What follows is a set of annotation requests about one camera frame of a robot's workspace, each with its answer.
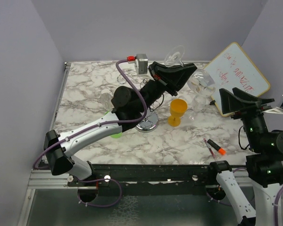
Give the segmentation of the clear wine glass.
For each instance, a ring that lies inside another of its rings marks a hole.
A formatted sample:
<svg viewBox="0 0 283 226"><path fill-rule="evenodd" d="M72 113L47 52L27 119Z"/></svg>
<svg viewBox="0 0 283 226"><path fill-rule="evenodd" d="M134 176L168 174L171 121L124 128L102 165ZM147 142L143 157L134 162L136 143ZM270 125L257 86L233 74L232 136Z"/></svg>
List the clear wine glass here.
<svg viewBox="0 0 283 226"><path fill-rule="evenodd" d="M184 55L184 46L177 46L173 48L165 57L164 64L166 67L174 65L181 65L185 67L182 62ZM216 89L215 82L211 75L204 69L197 68L187 81L188 87L196 94L209 97Z"/></svg>
<svg viewBox="0 0 283 226"><path fill-rule="evenodd" d="M195 120L198 112L202 111L206 105L207 98L205 96L196 95L191 102L191 113L189 115L190 120Z"/></svg>

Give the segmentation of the clear tall glass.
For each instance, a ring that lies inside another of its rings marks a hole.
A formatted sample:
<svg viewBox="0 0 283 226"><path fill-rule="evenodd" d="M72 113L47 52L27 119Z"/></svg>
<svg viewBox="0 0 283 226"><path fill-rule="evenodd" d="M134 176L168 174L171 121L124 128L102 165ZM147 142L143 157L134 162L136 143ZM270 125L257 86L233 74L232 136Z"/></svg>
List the clear tall glass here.
<svg viewBox="0 0 283 226"><path fill-rule="evenodd" d="M103 105L104 109L107 111L111 111L113 109L111 100L112 96L109 93L103 93L100 96L100 102Z"/></svg>

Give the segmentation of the green plastic wine glass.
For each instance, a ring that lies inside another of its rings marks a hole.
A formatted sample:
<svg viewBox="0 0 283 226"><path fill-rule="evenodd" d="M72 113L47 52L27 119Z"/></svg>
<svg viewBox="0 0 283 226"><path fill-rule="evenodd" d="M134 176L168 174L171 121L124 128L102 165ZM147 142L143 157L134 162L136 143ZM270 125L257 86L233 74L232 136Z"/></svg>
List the green plastic wine glass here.
<svg viewBox="0 0 283 226"><path fill-rule="evenodd" d="M112 112L106 112L104 116L106 121L119 121L117 116ZM120 138L121 136L122 136L122 130L120 130L119 133L115 133L111 135L112 138Z"/></svg>

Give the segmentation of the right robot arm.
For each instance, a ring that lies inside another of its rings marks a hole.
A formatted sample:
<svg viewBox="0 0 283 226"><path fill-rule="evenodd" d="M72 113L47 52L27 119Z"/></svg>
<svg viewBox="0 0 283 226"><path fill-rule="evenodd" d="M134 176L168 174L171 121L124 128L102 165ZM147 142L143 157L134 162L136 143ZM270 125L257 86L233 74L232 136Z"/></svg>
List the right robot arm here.
<svg viewBox="0 0 283 226"><path fill-rule="evenodd" d="M252 207L238 185L228 162L210 164L208 181L219 184L235 212L240 226L280 226L283 193L283 130L269 131L265 113L275 112L273 98L259 98L239 88L219 90L222 112L240 119L253 155L246 156L246 170L255 196Z"/></svg>

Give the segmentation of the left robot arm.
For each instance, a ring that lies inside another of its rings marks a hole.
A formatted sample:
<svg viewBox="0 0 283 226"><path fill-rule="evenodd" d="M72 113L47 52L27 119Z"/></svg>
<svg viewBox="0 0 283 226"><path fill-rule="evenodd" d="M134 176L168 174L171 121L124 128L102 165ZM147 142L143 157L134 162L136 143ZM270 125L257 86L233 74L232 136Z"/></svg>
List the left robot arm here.
<svg viewBox="0 0 283 226"><path fill-rule="evenodd" d="M177 96L177 92L197 69L194 63L167 67L153 62L148 67L152 78L138 89L120 68L119 65L122 63L125 63L125 60L116 62L116 68L129 87L120 86L115 90L111 100L112 111L75 130L60 134L51 130L46 133L44 154L52 175L70 173L83 185L91 185L95 179L91 164L77 158L75 154L103 138L136 127L146 117L148 108L157 99L165 92Z"/></svg>

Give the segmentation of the chrome wine glass rack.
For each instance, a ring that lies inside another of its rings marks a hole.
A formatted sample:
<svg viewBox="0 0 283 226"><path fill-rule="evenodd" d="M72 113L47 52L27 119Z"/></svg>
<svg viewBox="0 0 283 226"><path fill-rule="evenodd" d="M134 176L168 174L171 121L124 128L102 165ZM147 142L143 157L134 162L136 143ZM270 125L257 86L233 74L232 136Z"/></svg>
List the chrome wine glass rack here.
<svg viewBox="0 0 283 226"><path fill-rule="evenodd" d="M142 76L142 80L138 80L131 75L128 75L127 77L131 79L132 83L139 82L140 88L150 81L150 78L145 76ZM155 111L162 106L164 99L165 96L162 94L162 96L147 109L146 117L135 127L139 132L148 133L158 127L158 115Z"/></svg>

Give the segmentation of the right orange plastic goblet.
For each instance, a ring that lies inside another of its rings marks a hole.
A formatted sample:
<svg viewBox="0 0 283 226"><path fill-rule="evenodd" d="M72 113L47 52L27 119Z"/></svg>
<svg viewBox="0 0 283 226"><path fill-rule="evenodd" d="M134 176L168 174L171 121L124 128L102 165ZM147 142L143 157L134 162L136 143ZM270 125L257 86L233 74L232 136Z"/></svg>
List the right orange plastic goblet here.
<svg viewBox="0 0 283 226"><path fill-rule="evenodd" d="M181 117L187 111L188 105L183 99L174 99L170 103L170 116L168 124L172 127L177 127L181 124Z"/></svg>

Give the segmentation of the red pen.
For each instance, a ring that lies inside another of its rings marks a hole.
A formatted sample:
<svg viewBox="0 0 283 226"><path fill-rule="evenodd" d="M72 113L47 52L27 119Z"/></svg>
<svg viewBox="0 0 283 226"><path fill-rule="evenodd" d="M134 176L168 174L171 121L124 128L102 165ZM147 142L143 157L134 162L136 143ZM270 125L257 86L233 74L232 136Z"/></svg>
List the red pen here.
<svg viewBox="0 0 283 226"><path fill-rule="evenodd" d="M212 149L211 149L210 145L208 144L207 140L206 140L205 138L203 138L203 140L204 140L204 142L205 142L205 144L206 144L206 146L207 146L208 150L210 151L210 153L211 153L212 157L215 159L215 158L216 158L216 156L215 156L215 154L213 153L213 151L212 151Z"/></svg>

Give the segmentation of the black orange highlighter marker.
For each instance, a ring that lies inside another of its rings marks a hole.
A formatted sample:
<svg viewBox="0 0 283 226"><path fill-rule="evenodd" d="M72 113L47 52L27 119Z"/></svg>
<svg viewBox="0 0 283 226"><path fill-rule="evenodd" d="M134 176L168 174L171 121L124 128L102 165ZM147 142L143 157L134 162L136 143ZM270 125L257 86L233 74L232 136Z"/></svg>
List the black orange highlighter marker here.
<svg viewBox="0 0 283 226"><path fill-rule="evenodd" d="M215 149L217 150L221 155L225 155L226 151L221 148L217 143L215 143L213 140L209 139L208 143Z"/></svg>

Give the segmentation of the small whiteboard yellow frame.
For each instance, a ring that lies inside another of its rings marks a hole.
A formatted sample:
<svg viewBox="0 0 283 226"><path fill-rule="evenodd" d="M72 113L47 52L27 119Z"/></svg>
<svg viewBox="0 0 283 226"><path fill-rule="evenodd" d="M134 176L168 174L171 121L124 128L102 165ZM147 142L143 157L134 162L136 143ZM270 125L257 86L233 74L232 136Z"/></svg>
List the small whiteboard yellow frame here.
<svg viewBox="0 0 283 226"><path fill-rule="evenodd" d="M232 91L239 88L253 96L260 96L270 89L270 83L251 61L241 46L233 42L219 53L209 64L204 67L215 82L216 91L211 96L221 116L221 97L219 89Z"/></svg>

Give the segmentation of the black front rail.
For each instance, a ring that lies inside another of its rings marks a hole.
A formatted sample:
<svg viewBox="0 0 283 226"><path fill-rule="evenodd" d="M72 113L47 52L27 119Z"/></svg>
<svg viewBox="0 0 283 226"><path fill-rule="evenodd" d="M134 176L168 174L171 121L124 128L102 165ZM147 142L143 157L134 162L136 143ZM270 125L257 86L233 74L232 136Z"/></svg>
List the black front rail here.
<svg viewBox="0 0 283 226"><path fill-rule="evenodd" d="M68 182L86 194L98 196L205 195L221 192L209 165L94 164L83 181Z"/></svg>

